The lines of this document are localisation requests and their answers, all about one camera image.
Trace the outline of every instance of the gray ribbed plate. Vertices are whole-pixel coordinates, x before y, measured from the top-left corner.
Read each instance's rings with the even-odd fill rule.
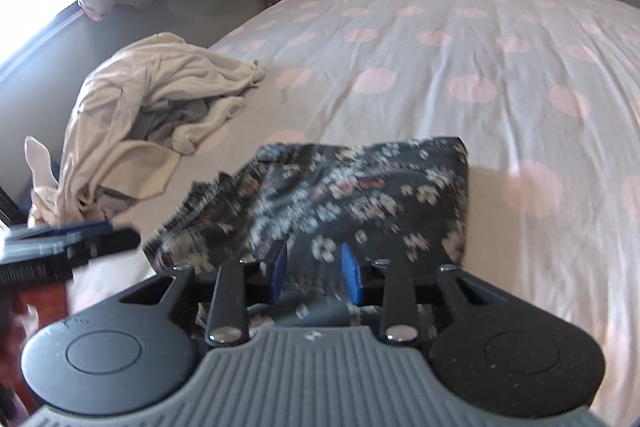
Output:
[[[184,387],[149,409],[81,418],[44,407],[26,427],[604,427],[587,408],[547,419],[486,413],[435,378],[415,349],[368,327],[271,328],[214,349]]]

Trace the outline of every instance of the black floral fabric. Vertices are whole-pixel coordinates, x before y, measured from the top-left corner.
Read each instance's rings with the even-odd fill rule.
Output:
[[[459,138],[269,144],[236,174],[194,183],[144,250],[156,271],[174,264],[213,271],[226,259],[260,259],[286,239],[282,296],[251,309],[254,328],[374,325],[377,309],[347,300],[340,246],[354,241],[370,259],[403,259],[416,273],[459,264],[467,173]],[[424,314],[424,327],[433,330],[426,307]]]

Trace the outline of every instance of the cream garment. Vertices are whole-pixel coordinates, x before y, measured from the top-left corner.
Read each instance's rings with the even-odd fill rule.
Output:
[[[255,63],[186,44],[169,33],[120,50],[82,84],[66,128],[59,184],[50,173],[44,145],[27,138],[33,220],[60,225],[104,219],[105,211],[95,201],[98,186],[136,199],[161,194],[179,156],[152,142],[126,140],[140,108],[166,100],[220,97],[202,122],[174,131],[174,149],[190,153],[238,114],[238,94],[263,77]]]

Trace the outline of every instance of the bed sheet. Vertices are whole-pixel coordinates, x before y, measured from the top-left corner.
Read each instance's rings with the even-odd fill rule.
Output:
[[[246,108],[131,209],[151,233],[192,180],[266,142],[460,136],[465,267],[589,331],[607,372],[594,411],[640,416],[640,10],[612,0],[284,0],[213,50],[267,71]],[[78,309],[149,274],[104,261]]]

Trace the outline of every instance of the mattress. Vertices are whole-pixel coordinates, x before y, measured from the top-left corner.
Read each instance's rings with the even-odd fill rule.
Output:
[[[470,153],[466,269],[589,331],[593,405],[640,416],[640,10],[612,0],[284,0],[213,50],[267,75],[120,216],[149,235],[192,180],[267,142],[460,136]],[[78,273],[73,309],[143,277],[141,253]]]

